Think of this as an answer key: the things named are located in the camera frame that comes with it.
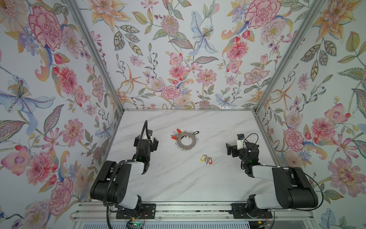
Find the yellow key tag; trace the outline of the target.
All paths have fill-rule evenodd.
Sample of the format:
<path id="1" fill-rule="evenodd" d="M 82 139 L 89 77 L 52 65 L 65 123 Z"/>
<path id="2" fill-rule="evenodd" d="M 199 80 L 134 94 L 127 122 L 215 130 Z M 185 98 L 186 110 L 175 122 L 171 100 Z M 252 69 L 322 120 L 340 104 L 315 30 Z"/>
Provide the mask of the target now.
<path id="1" fill-rule="evenodd" d="M 207 155 L 202 155 L 202 157 L 200 158 L 200 161 L 205 162 L 207 164 L 208 163 Z"/>

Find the round steel key organizer disc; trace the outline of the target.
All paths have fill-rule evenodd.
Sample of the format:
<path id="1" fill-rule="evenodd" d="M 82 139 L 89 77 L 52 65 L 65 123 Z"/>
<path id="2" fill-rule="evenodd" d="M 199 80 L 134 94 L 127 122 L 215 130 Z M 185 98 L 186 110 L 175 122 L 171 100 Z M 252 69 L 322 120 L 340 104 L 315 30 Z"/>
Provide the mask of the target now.
<path id="1" fill-rule="evenodd" d="M 194 135 L 193 133 L 194 131 L 182 130 L 178 139 L 173 139 L 175 141 L 175 145 L 182 151 L 191 150 L 199 141 L 197 135 Z"/>

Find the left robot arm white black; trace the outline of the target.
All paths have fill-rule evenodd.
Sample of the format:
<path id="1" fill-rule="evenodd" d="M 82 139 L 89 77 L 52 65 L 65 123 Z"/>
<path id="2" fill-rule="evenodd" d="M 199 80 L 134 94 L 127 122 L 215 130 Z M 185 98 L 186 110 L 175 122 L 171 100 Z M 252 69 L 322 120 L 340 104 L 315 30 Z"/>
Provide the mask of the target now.
<path id="1" fill-rule="evenodd" d="M 141 204 L 141 197 L 128 190 L 130 177 L 144 175 L 150 166 L 151 153 L 158 148 L 159 141 L 144 136 L 135 138 L 137 152 L 130 160 L 105 161 L 91 190 L 90 198 L 106 207 L 134 210 Z"/>

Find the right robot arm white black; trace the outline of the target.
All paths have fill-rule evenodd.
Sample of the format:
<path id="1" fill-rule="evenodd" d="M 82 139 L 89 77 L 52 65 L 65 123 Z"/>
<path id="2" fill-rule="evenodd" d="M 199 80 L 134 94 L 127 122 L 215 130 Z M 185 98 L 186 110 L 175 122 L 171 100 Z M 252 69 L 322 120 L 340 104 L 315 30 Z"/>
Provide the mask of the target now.
<path id="1" fill-rule="evenodd" d="M 241 169 L 251 178 L 272 183 L 270 192 L 252 194 L 245 204 L 232 204 L 234 218 L 273 217 L 271 210 L 304 210 L 318 207 L 318 195 L 301 168 L 275 167 L 259 163 L 259 145 L 238 140 L 226 144 L 227 154 L 241 160 Z"/>

